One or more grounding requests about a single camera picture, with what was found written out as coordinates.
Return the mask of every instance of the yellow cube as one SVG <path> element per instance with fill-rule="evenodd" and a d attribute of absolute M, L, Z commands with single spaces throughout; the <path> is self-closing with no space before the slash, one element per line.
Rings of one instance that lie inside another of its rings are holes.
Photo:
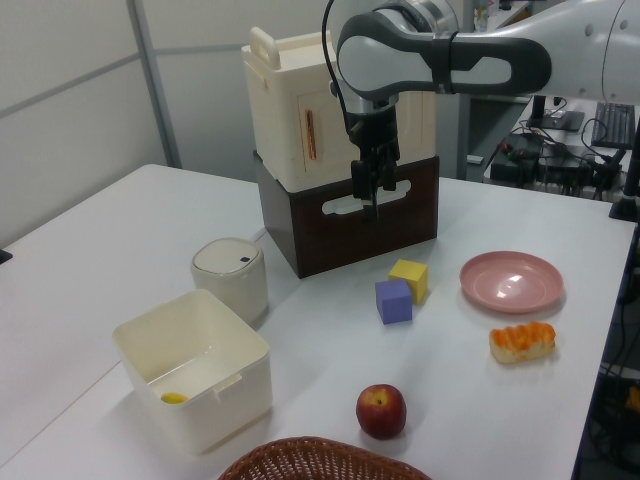
<path fill-rule="evenodd" d="M 429 288 L 429 267 L 424 263 L 398 260 L 389 272 L 389 280 L 404 279 L 409 284 L 413 303 L 422 302 Z"/>

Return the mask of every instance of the bread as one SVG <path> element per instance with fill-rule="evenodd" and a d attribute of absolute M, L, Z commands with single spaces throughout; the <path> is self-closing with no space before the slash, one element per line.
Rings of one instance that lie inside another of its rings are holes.
<path fill-rule="evenodd" d="M 491 354 L 500 363 L 519 363 L 544 357 L 555 349 L 556 332 L 548 323 L 530 322 L 491 330 Z"/>

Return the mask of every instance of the small white canister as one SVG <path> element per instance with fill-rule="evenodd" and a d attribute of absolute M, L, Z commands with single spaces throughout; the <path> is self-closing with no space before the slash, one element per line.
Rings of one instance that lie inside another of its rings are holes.
<path fill-rule="evenodd" d="M 195 254 L 191 273 L 197 288 L 213 293 L 251 325 L 267 309 L 262 248 L 241 238 L 220 238 Z"/>

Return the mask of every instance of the keyboard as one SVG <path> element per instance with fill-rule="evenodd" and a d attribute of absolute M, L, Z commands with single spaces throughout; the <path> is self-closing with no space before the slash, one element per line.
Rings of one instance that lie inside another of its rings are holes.
<path fill-rule="evenodd" d="M 592 146 L 631 150 L 635 131 L 633 105 L 598 102 L 591 135 Z"/>

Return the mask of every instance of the red apple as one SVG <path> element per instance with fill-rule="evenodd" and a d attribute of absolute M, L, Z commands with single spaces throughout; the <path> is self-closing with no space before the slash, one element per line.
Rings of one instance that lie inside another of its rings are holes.
<path fill-rule="evenodd" d="M 407 420 L 407 406 L 400 390 L 392 385 L 365 388 L 356 403 L 358 423 L 365 433 L 378 440 L 398 435 Z"/>

